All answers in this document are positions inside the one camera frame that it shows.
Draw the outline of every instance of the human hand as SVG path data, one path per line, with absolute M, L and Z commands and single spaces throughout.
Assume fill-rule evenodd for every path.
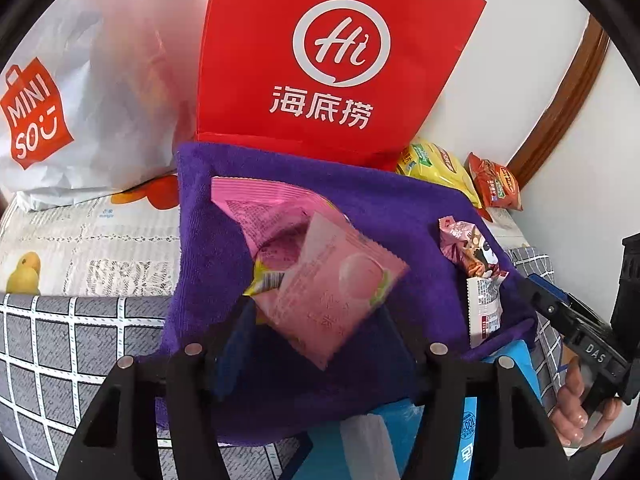
M 593 444 L 609 429 L 622 410 L 622 400 L 607 400 L 602 410 L 602 418 L 591 434 L 585 437 L 582 428 L 587 424 L 589 417 L 581 407 L 580 398 L 583 393 L 584 381 L 580 373 L 580 361 L 574 357 L 569 363 L 564 386 L 558 391 L 558 404 L 549 415 L 549 420 L 556 428 L 558 438 L 564 447 L 577 443 L 580 443 L 580 446 Z

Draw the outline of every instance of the hi logo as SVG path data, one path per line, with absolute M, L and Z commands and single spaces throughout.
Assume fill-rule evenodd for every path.
M 300 68 L 329 86 L 360 85 L 385 65 L 391 35 L 385 20 L 356 0 L 329 0 L 309 9 L 293 33 Z
M 5 74 L 0 106 L 11 130 L 11 156 L 26 170 L 74 140 L 66 127 L 58 87 L 38 58 Z

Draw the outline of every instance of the yellow pear print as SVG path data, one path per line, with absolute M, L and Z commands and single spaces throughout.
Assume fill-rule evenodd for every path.
M 6 282 L 9 294 L 40 295 L 38 282 L 40 281 L 40 257 L 33 252 L 23 254 L 18 259 L 14 272 Z

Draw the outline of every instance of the purple cloth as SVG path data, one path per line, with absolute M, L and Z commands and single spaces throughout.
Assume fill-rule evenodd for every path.
M 429 341 L 469 359 L 519 338 L 533 344 L 535 313 L 517 295 L 519 275 L 461 192 L 385 171 L 226 144 L 184 144 L 177 160 L 182 256 L 162 351 L 177 351 L 191 335 L 225 319 L 252 280 L 240 226 L 211 203 L 215 175 L 288 182 L 331 200 L 359 231 L 409 264 L 386 306 L 421 327 Z M 475 223 L 500 268 L 511 273 L 501 288 L 502 327 L 472 351 L 465 277 L 439 247 L 438 219 L 448 215 Z M 367 319 L 321 372 L 271 328 L 258 327 L 234 392 L 212 414 L 219 441 L 266 444 L 407 397 L 414 371 L 389 329 L 379 316 Z M 162 410 L 158 421 L 166 422 Z

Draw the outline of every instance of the screw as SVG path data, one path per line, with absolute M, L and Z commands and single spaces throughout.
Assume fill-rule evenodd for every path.
M 500 357 L 498 357 L 498 364 L 502 368 L 513 368 L 516 363 L 508 355 L 501 355 Z
M 132 364 L 133 357 L 131 357 L 130 355 L 125 355 L 118 359 L 118 368 L 122 368 L 123 370 L 129 368 Z
M 431 353 L 434 355 L 444 355 L 449 351 L 447 345 L 444 343 L 431 343 L 429 350 L 431 350 Z
M 184 353 L 187 355 L 198 355 L 202 352 L 202 345 L 200 343 L 189 343 L 184 347 Z

